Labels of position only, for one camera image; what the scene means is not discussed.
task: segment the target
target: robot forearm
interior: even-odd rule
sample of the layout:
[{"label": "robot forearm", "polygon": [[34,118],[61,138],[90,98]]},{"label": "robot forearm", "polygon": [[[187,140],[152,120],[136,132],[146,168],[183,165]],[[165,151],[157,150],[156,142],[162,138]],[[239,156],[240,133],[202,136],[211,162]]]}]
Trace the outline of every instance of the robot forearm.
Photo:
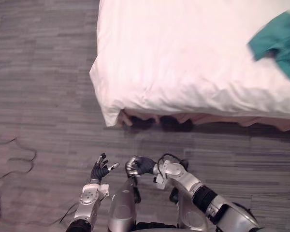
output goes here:
[{"label": "robot forearm", "polygon": [[90,183],[83,187],[74,220],[70,223],[66,232],[92,232],[101,201],[109,195],[109,185],[101,185],[101,179],[119,166],[119,163],[115,163],[107,167],[108,160],[104,161],[105,158],[106,155],[101,154],[93,166]]},{"label": "robot forearm", "polygon": [[166,160],[159,169],[156,164],[153,172],[158,175],[158,188],[164,189],[168,182],[189,196],[193,204],[217,226],[218,232],[274,232],[260,228],[252,214],[217,195],[179,163]]}]

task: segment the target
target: gray carpet floor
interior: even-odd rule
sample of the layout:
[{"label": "gray carpet floor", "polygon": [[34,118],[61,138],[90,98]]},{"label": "gray carpet floor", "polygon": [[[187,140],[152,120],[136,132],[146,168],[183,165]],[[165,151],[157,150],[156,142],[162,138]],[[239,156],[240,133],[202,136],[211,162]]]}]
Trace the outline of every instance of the gray carpet floor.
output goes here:
[{"label": "gray carpet floor", "polygon": [[[78,201],[97,156],[122,165],[104,182],[113,194],[133,155],[157,160],[173,153],[190,171],[232,201],[252,209],[261,225],[290,232],[290,131],[213,123],[191,132],[153,125],[125,132],[104,126],[88,72],[96,56],[98,0],[0,0],[0,141],[18,137],[37,150],[33,170],[0,179],[0,232],[63,232],[57,220]],[[0,145],[0,176],[25,171],[32,152]],[[174,224],[170,191],[140,180],[139,221]],[[110,198],[95,227],[106,231]]]}]

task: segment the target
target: robot finger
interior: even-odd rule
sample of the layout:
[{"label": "robot finger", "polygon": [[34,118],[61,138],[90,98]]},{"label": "robot finger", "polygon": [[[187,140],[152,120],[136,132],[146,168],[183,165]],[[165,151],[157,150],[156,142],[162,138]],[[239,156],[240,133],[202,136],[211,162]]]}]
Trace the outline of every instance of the robot finger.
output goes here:
[{"label": "robot finger", "polygon": [[99,155],[97,161],[96,161],[96,164],[100,165],[101,162],[105,159],[106,157],[106,154],[105,153],[102,153],[101,155]]},{"label": "robot finger", "polygon": [[103,161],[102,163],[101,163],[101,166],[103,167],[104,165],[106,165],[108,163],[108,159],[106,160],[106,161]]},{"label": "robot finger", "polygon": [[109,168],[107,168],[109,171],[114,170],[115,168],[117,168],[119,166],[119,163],[114,163],[112,166],[110,166]]}]

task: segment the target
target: white bed sheet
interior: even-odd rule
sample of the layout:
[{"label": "white bed sheet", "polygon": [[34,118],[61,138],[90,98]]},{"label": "white bed sheet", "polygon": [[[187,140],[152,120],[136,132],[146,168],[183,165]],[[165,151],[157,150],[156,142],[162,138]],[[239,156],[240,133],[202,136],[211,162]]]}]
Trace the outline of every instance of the white bed sheet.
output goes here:
[{"label": "white bed sheet", "polygon": [[100,0],[90,78],[107,126],[122,109],[290,119],[290,80],[247,46],[290,0]]}]

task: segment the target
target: green towel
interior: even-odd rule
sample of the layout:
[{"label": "green towel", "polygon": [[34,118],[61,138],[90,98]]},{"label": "green towel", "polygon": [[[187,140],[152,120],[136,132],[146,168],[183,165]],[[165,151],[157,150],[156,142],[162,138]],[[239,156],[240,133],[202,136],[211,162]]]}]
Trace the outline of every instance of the green towel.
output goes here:
[{"label": "green towel", "polygon": [[249,42],[255,60],[273,54],[278,66],[290,78],[290,13],[272,19]]}]

